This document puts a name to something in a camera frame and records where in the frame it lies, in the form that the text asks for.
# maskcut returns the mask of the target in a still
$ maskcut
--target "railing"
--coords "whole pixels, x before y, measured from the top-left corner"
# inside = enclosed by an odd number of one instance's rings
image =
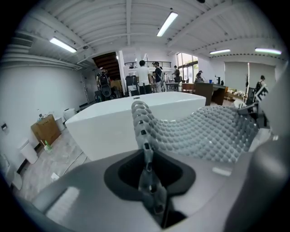
[[[145,66],[149,68],[154,68],[154,63],[155,61],[145,61]],[[157,61],[159,62],[159,66],[163,68],[171,68],[171,62],[168,61]],[[125,63],[125,65],[131,69],[131,68],[137,68],[137,62],[128,62]]]

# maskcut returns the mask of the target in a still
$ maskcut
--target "fluorescent light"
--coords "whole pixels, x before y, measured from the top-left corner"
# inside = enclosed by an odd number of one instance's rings
[[[260,52],[260,53],[272,53],[272,54],[278,54],[278,55],[281,55],[281,53],[282,53],[279,50],[268,49],[268,48],[256,48],[255,51]]]
[[[62,47],[64,49],[66,49],[66,50],[68,50],[68,51],[70,51],[72,53],[75,53],[77,51],[73,47],[65,44],[64,42],[62,42],[62,41],[60,41],[60,40],[58,40],[58,39],[56,39],[54,37],[50,40],[50,42],[53,43],[53,44],[55,44],[55,45],[57,45],[57,46],[59,46],[59,47]]]
[[[177,16],[178,16],[177,13],[171,12],[168,18],[166,19],[165,23],[161,27],[160,31],[158,32],[157,36],[161,37]]]
[[[228,53],[230,52],[230,49],[225,49],[225,50],[219,50],[219,51],[214,51],[214,52],[210,52],[209,54],[217,54],[217,53]]]

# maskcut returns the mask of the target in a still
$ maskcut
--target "white bathtub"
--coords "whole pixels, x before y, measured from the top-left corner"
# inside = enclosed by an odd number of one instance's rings
[[[138,149],[131,105],[144,101],[158,119],[174,120],[205,106],[205,97],[162,92],[94,104],[66,121],[76,143],[91,160]]]

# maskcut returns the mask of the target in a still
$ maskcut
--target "cable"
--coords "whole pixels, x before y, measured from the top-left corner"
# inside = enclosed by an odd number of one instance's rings
[[[65,171],[63,172],[62,176],[65,175],[65,173],[67,172],[67,170],[70,168],[70,166],[72,166],[72,164],[77,160],[77,158],[83,153],[83,151],[75,158],[75,160],[65,169]]]

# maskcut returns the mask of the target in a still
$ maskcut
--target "green bottle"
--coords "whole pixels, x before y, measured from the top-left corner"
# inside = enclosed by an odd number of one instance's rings
[[[49,143],[47,141],[45,141],[45,144],[47,145],[48,150],[51,150],[51,146],[49,145]]]

